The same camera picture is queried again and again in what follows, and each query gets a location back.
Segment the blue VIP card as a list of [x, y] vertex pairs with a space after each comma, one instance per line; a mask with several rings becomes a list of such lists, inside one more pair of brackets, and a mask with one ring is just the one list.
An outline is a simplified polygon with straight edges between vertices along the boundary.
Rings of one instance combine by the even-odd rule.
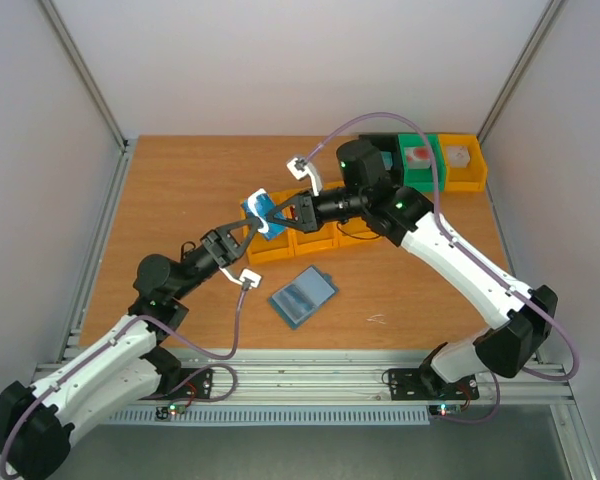
[[247, 216], [256, 217], [260, 221], [258, 233], [267, 241], [271, 241], [285, 231], [285, 227], [271, 223], [266, 215], [276, 206], [271, 196], [264, 188], [260, 188], [250, 194], [243, 201], [242, 207]]

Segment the teal leather card holder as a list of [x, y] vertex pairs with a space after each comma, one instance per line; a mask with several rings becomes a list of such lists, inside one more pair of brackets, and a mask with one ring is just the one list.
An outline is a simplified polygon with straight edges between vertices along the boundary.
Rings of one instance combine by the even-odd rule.
[[297, 330], [339, 293], [330, 275], [311, 265], [275, 291], [268, 303], [292, 330]]

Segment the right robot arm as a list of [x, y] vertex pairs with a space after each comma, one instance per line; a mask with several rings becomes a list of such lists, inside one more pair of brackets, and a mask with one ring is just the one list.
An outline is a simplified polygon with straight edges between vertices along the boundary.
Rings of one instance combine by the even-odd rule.
[[456, 288], [480, 313], [483, 331], [456, 343], [444, 342], [421, 363], [415, 380], [426, 398], [447, 394], [457, 382], [478, 373], [515, 377], [549, 337], [557, 296], [510, 276], [453, 230], [418, 190], [395, 183], [380, 150], [366, 139], [336, 151], [343, 186], [326, 189], [306, 158], [287, 163], [298, 180], [311, 182], [267, 213], [270, 224], [303, 233], [329, 222], [361, 218], [375, 234], [418, 257]]

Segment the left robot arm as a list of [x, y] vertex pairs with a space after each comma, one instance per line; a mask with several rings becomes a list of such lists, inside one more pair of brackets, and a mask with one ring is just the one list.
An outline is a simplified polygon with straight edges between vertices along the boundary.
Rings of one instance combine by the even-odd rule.
[[177, 261], [146, 256], [133, 283], [137, 299], [106, 335], [47, 377], [6, 387], [0, 394], [1, 477], [48, 478], [86, 433], [136, 400], [178, 392], [209, 400], [161, 344], [188, 313], [182, 299], [214, 274], [223, 273], [242, 294], [258, 287], [258, 274], [245, 269], [234, 276], [230, 267], [260, 224], [249, 217], [212, 229], [200, 244], [184, 243]]

